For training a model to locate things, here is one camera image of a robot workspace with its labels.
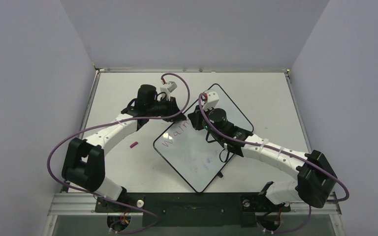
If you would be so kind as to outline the black framed whiteboard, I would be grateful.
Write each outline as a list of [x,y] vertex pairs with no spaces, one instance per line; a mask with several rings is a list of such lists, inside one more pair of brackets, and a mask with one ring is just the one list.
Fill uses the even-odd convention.
[[[218,93],[217,107],[226,111],[227,118],[233,124],[250,132],[254,125],[235,103],[233,91],[228,86],[212,84],[208,89]],[[217,174],[226,166],[221,162],[223,148],[216,142],[206,142],[207,131],[197,131],[189,118],[170,125],[153,142],[156,152],[196,193],[206,192]],[[227,152],[221,153],[225,160]]]

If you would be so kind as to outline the magenta marker cap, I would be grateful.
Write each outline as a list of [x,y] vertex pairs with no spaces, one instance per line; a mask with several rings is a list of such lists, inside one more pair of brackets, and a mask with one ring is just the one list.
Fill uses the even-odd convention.
[[133,142],[129,147],[134,148],[136,145],[138,145],[138,142]]

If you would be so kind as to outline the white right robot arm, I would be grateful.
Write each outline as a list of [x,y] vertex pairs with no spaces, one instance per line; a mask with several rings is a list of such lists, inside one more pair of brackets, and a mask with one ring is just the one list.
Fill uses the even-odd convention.
[[263,189],[258,196],[262,209],[270,210],[293,201],[322,208],[327,202],[337,176],[322,152],[293,151],[271,143],[228,121],[221,108],[202,112],[196,106],[188,118],[195,130],[206,130],[207,135],[212,135],[230,153],[258,160],[292,177],[286,182],[273,181]]

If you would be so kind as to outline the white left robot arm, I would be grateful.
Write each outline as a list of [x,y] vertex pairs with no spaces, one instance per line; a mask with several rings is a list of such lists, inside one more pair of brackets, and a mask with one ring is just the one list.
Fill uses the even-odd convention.
[[68,144],[62,177],[89,192],[108,198],[114,211],[127,205],[126,189],[105,174],[105,155],[128,135],[138,131],[149,117],[160,117],[166,122],[186,120],[171,93],[175,82],[160,86],[141,85],[137,97],[115,118],[112,126],[99,130],[84,139],[74,138]]

